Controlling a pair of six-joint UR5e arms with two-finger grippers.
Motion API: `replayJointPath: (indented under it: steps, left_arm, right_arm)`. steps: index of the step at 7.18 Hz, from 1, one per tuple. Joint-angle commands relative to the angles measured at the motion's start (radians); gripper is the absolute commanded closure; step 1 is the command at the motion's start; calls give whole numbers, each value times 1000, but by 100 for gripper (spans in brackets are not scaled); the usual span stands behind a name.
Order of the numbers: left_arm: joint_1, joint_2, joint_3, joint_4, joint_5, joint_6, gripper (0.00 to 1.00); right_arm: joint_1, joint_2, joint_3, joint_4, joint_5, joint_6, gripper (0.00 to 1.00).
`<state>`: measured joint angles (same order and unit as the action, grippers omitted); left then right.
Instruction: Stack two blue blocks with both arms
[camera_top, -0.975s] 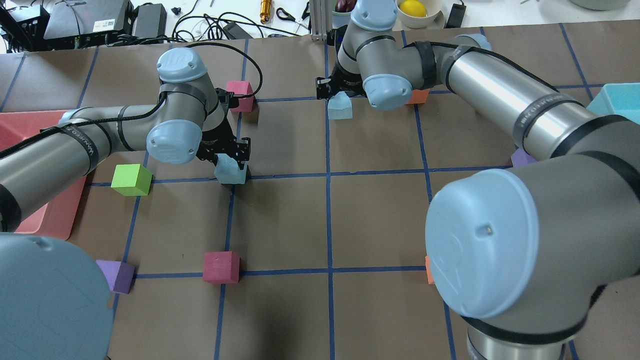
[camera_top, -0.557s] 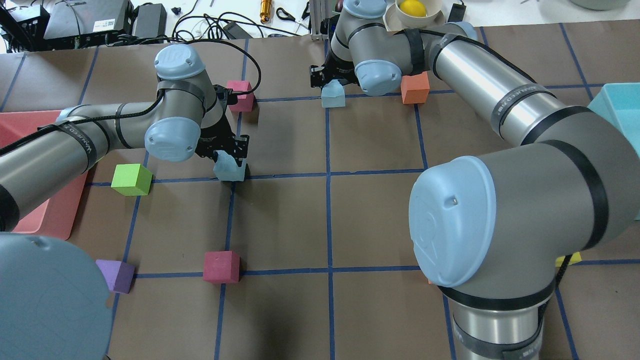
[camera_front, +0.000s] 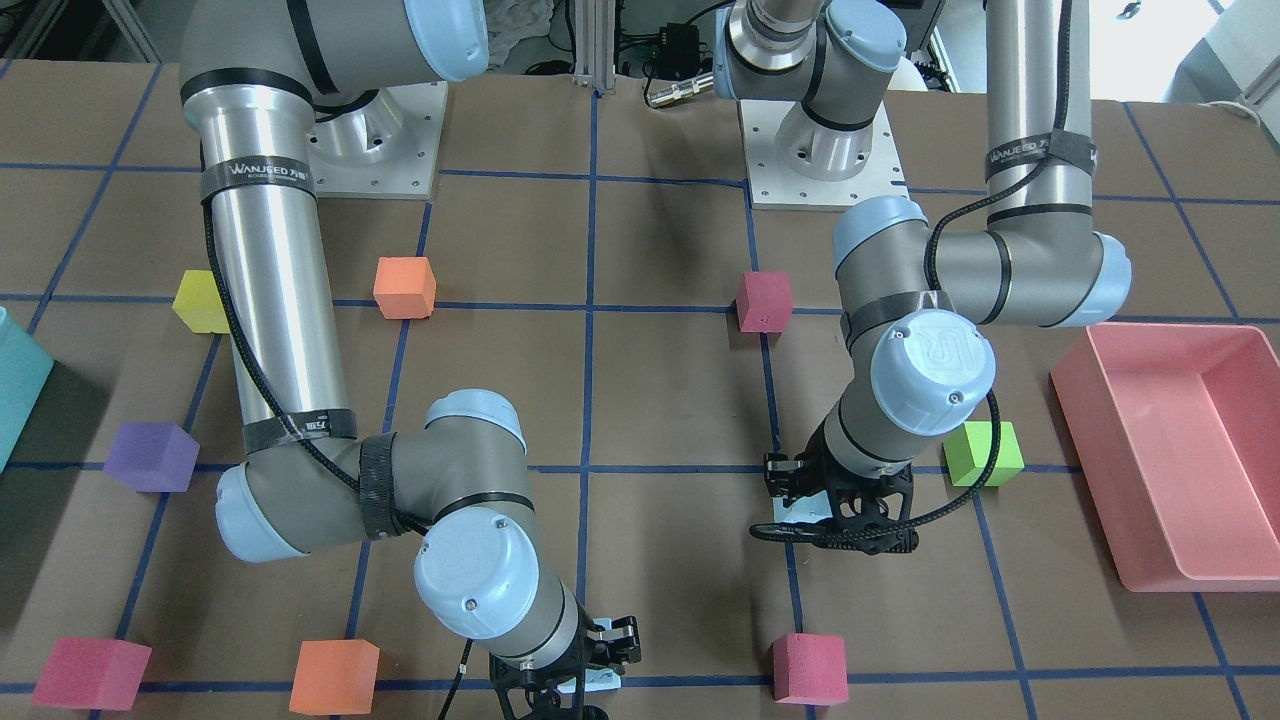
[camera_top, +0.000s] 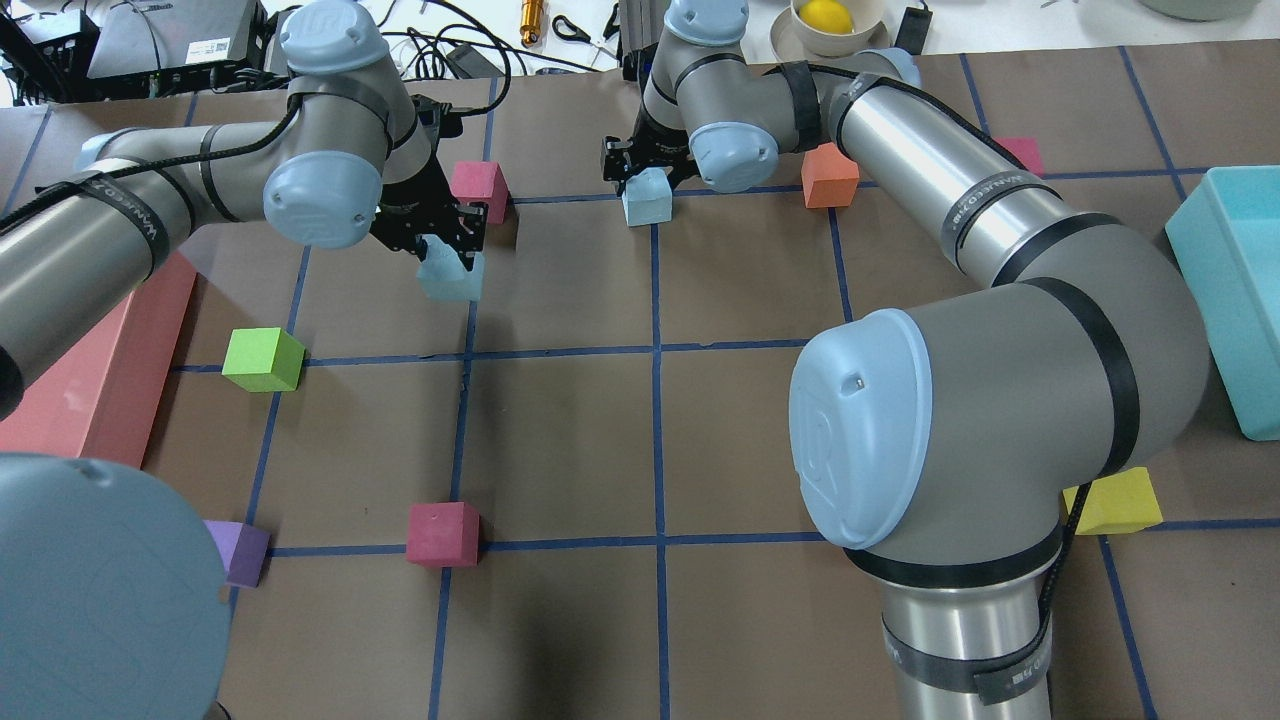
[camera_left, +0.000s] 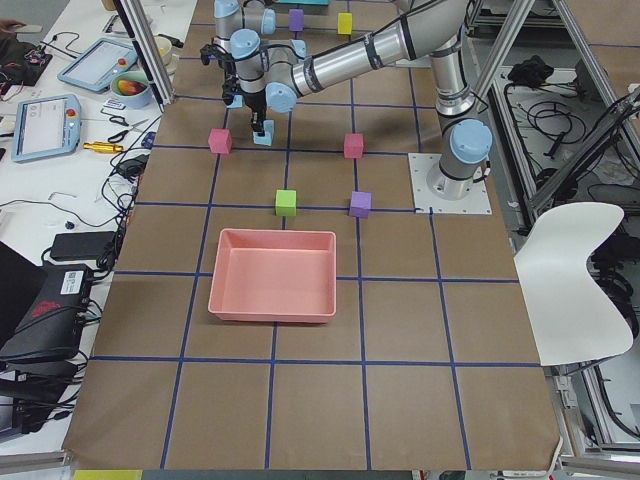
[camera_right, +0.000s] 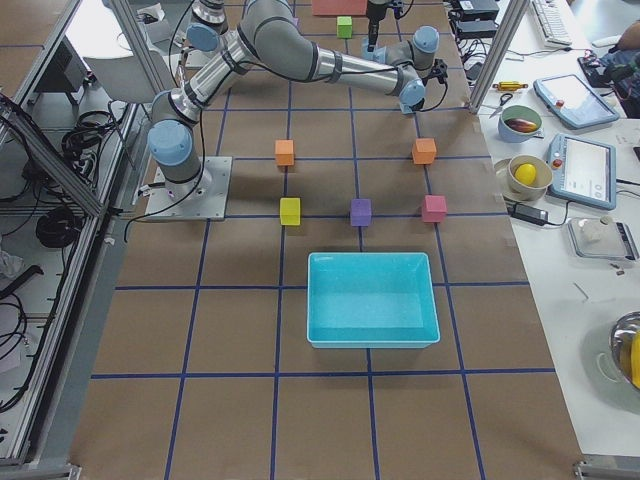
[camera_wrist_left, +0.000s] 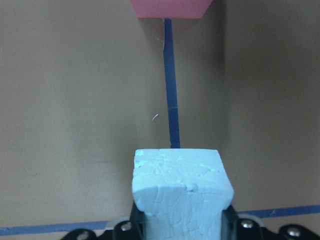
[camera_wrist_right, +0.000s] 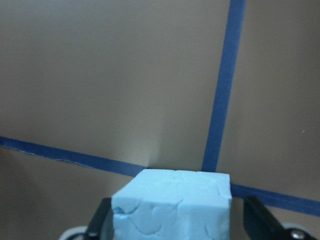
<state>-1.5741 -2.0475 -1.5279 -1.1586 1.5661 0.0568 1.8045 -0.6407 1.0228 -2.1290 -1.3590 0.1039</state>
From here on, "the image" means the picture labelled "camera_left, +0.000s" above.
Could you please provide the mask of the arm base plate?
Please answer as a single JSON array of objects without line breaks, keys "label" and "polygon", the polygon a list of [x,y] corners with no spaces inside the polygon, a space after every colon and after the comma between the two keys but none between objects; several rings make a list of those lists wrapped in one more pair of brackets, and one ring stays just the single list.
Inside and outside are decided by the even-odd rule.
[{"label": "arm base plate", "polygon": [[440,158],[437,153],[408,154],[414,211],[419,214],[491,215],[481,166],[477,166],[471,178],[453,180],[441,171]]}]

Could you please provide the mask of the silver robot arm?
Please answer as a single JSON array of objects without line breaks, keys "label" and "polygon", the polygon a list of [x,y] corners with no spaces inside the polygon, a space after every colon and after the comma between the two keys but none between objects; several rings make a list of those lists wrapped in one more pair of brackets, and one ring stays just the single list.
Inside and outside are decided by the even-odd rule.
[{"label": "silver robot arm", "polygon": [[215,34],[200,49],[203,65],[216,62],[223,70],[222,100],[227,107],[242,105],[236,62],[255,54],[262,35],[276,31],[276,12],[264,1],[220,0],[213,4]]},{"label": "silver robot arm", "polygon": [[402,1],[387,25],[311,54],[301,39],[270,40],[276,13],[265,1],[216,1],[213,56],[224,71],[223,99],[241,97],[251,111],[254,140],[267,136],[266,113],[289,113],[299,99],[398,63],[428,59],[445,151],[427,173],[434,195],[465,197],[493,137],[471,117],[475,95],[464,74],[463,1]]}]

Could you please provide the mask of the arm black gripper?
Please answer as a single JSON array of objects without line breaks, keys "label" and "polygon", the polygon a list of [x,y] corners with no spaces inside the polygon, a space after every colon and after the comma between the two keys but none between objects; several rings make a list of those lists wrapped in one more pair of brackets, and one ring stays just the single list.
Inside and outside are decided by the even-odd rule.
[{"label": "arm black gripper", "polygon": [[[232,105],[237,94],[237,79],[234,75],[225,75],[221,98],[226,105]],[[266,91],[244,92],[244,103],[251,109],[251,128],[257,136],[265,135]]]},{"label": "arm black gripper", "polygon": [[209,65],[211,62],[216,61],[224,72],[224,78],[225,75],[234,75],[237,79],[235,60],[220,45],[215,43],[204,45],[200,49],[200,58],[203,65]]}]

